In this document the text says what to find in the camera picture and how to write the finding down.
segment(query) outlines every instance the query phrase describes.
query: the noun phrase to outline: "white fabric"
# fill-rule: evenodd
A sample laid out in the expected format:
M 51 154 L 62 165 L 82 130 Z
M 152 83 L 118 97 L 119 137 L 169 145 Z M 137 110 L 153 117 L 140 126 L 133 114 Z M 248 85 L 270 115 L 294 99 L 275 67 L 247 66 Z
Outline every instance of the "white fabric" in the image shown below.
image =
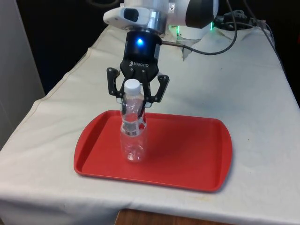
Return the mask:
M 34 104 L 0 152 L 4 223 L 111 225 L 119 210 L 130 208 L 243 225 L 300 224 L 300 110 L 259 30 L 218 56 L 192 53 L 183 62 L 180 49 L 161 49 L 159 68 L 171 81 L 163 101 L 148 112 L 225 123 L 234 156 L 220 191 L 199 193 L 75 173 L 73 155 L 84 127 L 100 113 L 120 108 L 108 95 L 106 68 L 121 62 L 125 36 L 121 30 L 105 30 L 75 68 Z M 212 52 L 230 42 L 210 32 L 195 47 Z

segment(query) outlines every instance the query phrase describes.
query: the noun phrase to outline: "clear plastic bottle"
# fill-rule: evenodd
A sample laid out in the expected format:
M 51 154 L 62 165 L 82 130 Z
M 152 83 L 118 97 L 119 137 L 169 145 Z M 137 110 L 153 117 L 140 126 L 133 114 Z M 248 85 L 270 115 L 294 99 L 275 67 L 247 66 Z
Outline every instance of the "clear plastic bottle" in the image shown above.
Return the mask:
M 121 106 L 121 150 L 130 162 L 140 162 L 147 151 L 147 124 L 142 111 L 144 96 L 138 80 L 130 79 L 124 85 L 125 95 Z

